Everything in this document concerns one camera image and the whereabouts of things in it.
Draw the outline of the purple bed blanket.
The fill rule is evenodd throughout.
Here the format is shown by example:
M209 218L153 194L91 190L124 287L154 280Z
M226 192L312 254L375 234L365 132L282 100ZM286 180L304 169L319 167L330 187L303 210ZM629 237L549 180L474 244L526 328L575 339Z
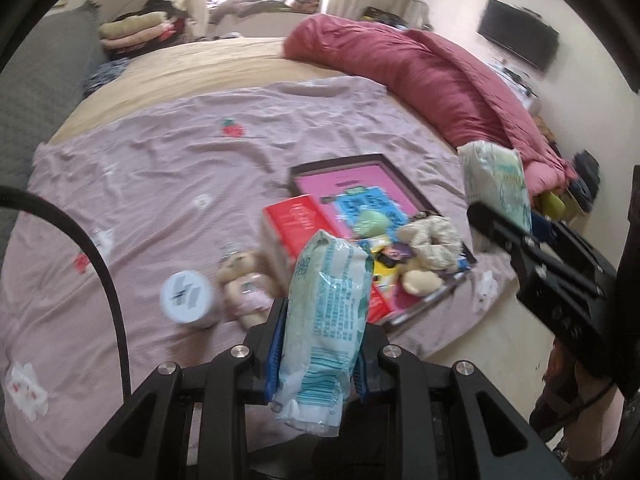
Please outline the purple bed blanket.
M200 364L238 344L235 322L191 330L160 310L171 274L213 275L230 250L259 243L262 210L288 196L294 166L381 153L461 237L462 171L430 128L359 77L280 82L147 108L34 157L29 189L98 245L122 305L131 378L161 362ZM1 271L4 414L21 458L66 474L122 404L111 312L100 281L63 233L21 214Z

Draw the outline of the green round soft object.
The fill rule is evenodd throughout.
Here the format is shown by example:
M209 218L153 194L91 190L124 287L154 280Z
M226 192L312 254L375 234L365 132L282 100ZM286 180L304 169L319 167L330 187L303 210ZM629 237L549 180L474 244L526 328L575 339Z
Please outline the green round soft object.
M390 235L393 232L393 222L384 212L363 209L352 226L352 232L358 238Z

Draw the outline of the grey quilted headboard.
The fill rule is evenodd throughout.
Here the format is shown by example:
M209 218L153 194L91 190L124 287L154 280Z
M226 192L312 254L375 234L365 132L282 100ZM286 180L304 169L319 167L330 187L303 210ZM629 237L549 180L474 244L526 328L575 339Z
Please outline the grey quilted headboard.
M100 7L43 18L1 73L1 183L27 188L35 149L49 141L84 98L85 80L105 62Z

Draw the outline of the cream floral scrunchie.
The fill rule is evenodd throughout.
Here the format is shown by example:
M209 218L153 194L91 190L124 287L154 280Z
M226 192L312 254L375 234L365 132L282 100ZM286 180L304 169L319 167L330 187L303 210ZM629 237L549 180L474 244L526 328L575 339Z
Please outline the cream floral scrunchie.
M426 270L445 271L458 266L462 239L446 217L429 216L414 220L399 228L396 236L411 249Z

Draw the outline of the cream plush toy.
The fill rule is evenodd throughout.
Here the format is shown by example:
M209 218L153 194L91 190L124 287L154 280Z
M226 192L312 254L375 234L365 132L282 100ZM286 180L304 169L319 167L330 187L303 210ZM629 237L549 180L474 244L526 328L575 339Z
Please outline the cream plush toy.
M411 296L427 297L439 290L444 281L434 272L410 270L402 274L402 289Z

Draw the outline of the dark tray with pink book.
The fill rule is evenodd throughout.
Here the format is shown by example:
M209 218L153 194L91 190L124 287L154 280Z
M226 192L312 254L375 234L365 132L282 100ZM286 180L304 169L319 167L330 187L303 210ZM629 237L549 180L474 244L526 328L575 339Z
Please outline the dark tray with pink book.
M384 155L306 162L290 169L290 183L294 194L306 194L318 203L340 237L372 252L371 323L399 325L452 295L471 276L476 258L462 246L452 266L435 272L442 284L434 292L416 297L402 287L400 268L412 251L397 231L439 211Z

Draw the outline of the folded clothes pile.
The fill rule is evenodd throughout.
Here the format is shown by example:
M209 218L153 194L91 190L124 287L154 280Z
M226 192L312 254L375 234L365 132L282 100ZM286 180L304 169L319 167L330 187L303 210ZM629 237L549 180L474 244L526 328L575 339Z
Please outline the folded clothes pile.
M121 58L144 49L163 46L179 37L183 20L165 11L132 14L99 27L100 43L111 58Z

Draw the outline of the beige bed sheet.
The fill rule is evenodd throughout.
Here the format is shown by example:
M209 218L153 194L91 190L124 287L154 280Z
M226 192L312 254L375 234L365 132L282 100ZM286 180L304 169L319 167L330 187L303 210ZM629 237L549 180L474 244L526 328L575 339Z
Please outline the beige bed sheet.
M60 144L150 106L199 94L335 77L337 70L287 60L281 38L191 42L134 58L76 107L52 136Z

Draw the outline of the white green wipes pack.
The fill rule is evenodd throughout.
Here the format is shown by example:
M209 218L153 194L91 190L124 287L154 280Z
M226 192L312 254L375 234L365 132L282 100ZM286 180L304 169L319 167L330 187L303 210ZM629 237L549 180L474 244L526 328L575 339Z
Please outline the white green wipes pack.
M529 232L532 212L523 164L515 150L488 141L458 148L466 201L483 203Z

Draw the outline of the pink quilted duvet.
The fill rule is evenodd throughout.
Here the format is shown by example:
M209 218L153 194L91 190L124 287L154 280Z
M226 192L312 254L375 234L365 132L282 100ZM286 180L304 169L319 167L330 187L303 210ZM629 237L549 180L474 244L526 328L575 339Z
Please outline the pink quilted duvet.
M283 54L382 84L454 148L473 141L513 148L530 196L559 191L577 176L506 83L434 32L314 14L286 37Z

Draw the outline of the wall mounted black television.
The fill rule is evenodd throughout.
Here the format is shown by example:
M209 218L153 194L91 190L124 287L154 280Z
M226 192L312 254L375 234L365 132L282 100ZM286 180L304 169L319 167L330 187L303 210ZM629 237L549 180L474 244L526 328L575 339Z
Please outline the wall mounted black television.
M537 14L499 0L487 0L477 33L541 72L559 47L559 33Z

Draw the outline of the red tissue box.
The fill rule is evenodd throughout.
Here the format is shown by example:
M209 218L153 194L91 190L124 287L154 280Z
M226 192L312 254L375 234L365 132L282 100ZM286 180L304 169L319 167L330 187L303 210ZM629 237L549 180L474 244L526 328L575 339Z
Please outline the red tissue box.
M334 200L328 204L320 203L314 196L305 194L287 200L281 200L262 210L262 238L260 248L266 255L271 269L283 288L290 284L294 266L303 248L315 232L323 230L327 233L354 240L358 238L352 232L359 214L348 214L340 202ZM397 290L392 310L372 285L368 321L382 324L399 311L396 304Z

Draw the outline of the yellow frog snack bag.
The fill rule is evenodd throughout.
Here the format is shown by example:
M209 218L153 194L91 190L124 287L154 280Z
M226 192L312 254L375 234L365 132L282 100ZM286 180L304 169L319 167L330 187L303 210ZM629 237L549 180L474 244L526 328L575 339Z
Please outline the yellow frog snack bag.
M376 236L371 238L363 238L358 240L358 244L367 249L374 261L372 283L378 294L384 300L387 310L392 310L395 301L395 288L398 283L399 264L393 269L386 268L376 261L378 252L386 245L392 244L393 241L388 235Z

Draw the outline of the light green tissue pack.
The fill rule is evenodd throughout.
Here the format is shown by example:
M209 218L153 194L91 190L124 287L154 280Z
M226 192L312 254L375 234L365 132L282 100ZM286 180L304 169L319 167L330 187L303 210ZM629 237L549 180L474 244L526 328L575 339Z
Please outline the light green tissue pack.
M360 246L314 233L297 257L288 286L276 419L333 438L367 325L373 258Z

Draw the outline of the white cylindrical jar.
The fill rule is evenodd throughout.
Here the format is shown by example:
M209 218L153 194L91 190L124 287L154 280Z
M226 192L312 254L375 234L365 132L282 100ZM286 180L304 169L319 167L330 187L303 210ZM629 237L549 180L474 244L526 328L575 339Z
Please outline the white cylindrical jar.
M216 290L194 270L179 271L163 282L160 308L171 322L186 327L209 328L218 321Z

